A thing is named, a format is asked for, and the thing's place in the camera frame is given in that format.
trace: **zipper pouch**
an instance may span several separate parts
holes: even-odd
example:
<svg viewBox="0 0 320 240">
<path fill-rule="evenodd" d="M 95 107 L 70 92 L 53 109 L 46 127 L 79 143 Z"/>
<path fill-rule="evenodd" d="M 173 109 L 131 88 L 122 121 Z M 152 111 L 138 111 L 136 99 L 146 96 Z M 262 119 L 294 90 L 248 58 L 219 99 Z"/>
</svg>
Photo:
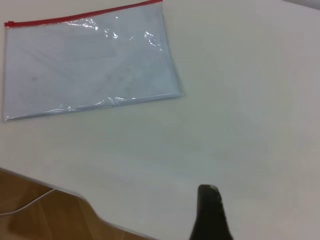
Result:
<svg viewBox="0 0 320 240">
<path fill-rule="evenodd" d="M 181 96 L 161 1 L 6 22 L 5 120 Z"/>
</svg>

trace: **white table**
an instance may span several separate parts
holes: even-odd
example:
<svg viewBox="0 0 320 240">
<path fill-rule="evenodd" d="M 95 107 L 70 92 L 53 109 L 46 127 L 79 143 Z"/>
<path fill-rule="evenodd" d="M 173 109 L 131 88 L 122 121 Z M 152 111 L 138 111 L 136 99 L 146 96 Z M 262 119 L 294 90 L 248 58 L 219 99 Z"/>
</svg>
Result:
<svg viewBox="0 0 320 240">
<path fill-rule="evenodd" d="M 0 22 L 137 2 L 11 0 Z M 320 11 L 281 0 L 164 0 L 163 14 L 184 97 L 2 122 L 0 167 L 82 196 L 106 222 L 155 239 L 188 239 L 200 184 L 220 189 L 237 240 L 317 238 Z"/>
</svg>

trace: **black object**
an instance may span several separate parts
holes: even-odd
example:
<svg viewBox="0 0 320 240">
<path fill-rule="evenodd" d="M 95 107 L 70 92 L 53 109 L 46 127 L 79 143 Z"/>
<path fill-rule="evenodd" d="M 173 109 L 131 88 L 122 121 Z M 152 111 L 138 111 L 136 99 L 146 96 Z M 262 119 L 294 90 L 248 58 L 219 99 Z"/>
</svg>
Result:
<svg viewBox="0 0 320 240">
<path fill-rule="evenodd" d="M 320 10 L 320 0 L 284 0 L 284 1 Z"/>
<path fill-rule="evenodd" d="M 198 188 L 197 217 L 190 240 L 233 240 L 216 186 Z"/>
</svg>

